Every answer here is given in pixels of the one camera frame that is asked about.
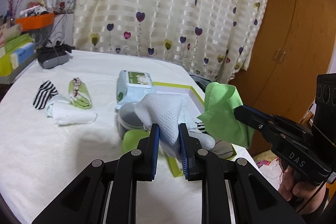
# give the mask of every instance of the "tissue box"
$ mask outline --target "tissue box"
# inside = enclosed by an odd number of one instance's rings
[[[18,49],[14,50],[10,54],[10,61],[12,63],[12,68],[16,69],[21,65],[24,61],[26,61],[29,57],[34,54],[34,43],[26,43]]]
[[[23,41],[21,44],[19,44],[17,47],[15,47],[12,51],[6,53],[4,56],[0,58],[0,76],[8,76],[13,71],[12,63],[11,63],[11,53],[14,52],[19,47],[23,46],[24,44],[31,42],[30,36],[28,36],[28,39],[26,41]]]
[[[28,33],[23,34],[17,38],[9,40],[5,43],[3,47],[0,48],[0,58],[3,57],[5,54],[11,52],[16,47],[22,45],[24,42],[29,41],[31,38]]]

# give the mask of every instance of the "wet wipes package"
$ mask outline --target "wet wipes package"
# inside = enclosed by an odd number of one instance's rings
[[[148,93],[156,93],[149,73],[122,70],[117,83],[117,109],[129,102],[140,102]]]

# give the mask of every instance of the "white towel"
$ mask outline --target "white towel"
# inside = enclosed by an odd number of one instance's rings
[[[55,124],[92,123],[96,120],[97,112],[94,109],[81,109],[71,105],[62,95],[51,98],[45,108],[45,115],[53,117]]]
[[[153,123],[160,127],[160,145],[170,157],[180,158],[179,124],[185,123],[189,136],[198,138],[204,149],[212,149],[215,140],[197,129],[187,111],[187,100],[182,95],[147,94],[134,108],[135,113],[150,130]]]

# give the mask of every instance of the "plastic container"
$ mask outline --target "plastic container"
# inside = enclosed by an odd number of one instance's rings
[[[53,31],[53,24],[45,26],[40,29],[29,30],[27,33],[34,39],[35,48],[42,47],[43,42],[50,37],[51,32]]]
[[[129,130],[144,130],[143,123],[134,112],[137,102],[130,102],[122,105],[118,112],[118,132],[124,139],[125,133]]]
[[[54,24],[55,14],[49,13],[41,16],[18,18],[16,24],[21,23],[23,31],[41,29]]]

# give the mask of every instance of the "green patterned cloth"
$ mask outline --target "green patterned cloth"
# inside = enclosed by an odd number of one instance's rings
[[[212,137],[249,148],[254,129],[234,116],[234,109],[242,104],[235,86],[210,83],[205,90],[205,112],[198,118]]]
[[[69,97],[73,106],[83,109],[92,107],[92,101],[87,87],[79,78],[74,78],[70,81]]]

